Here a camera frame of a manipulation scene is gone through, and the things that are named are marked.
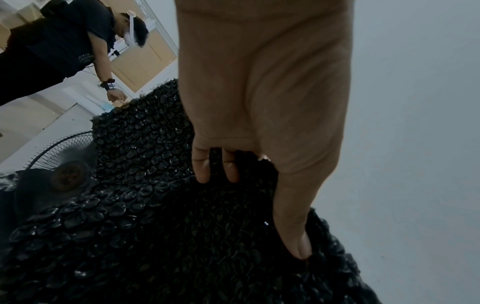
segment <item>black pants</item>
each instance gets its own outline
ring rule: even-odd
[[[0,54],[0,106],[59,84],[64,76],[10,37]]]

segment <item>man's arm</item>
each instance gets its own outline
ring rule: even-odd
[[[96,75],[101,82],[106,82],[112,78],[112,67],[110,65],[107,42],[90,32],[88,32],[88,37],[90,38],[93,55],[95,56],[93,65],[95,66]],[[117,100],[125,101],[127,99],[125,93],[119,89],[108,90],[106,95],[111,102]]]

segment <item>shirt sleeve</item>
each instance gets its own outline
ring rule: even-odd
[[[112,32],[110,11],[99,0],[75,0],[82,6],[82,23],[87,32],[109,41]]]

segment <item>black hair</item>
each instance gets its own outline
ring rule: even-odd
[[[127,13],[122,13],[122,16],[130,20],[130,15],[128,15]],[[139,17],[135,17],[133,19],[133,31],[135,32],[136,43],[138,43],[140,47],[143,47],[145,45],[145,42],[147,42],[149,30],[147,29],[145,22]]]

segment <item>wristwatch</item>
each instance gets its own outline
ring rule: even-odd
[[[115,84],[115,79],[108,79],[107,81],[104,81],[100,84],[101,88],[104,88],[105,90],[113,90],[117,88],[117,85]]]

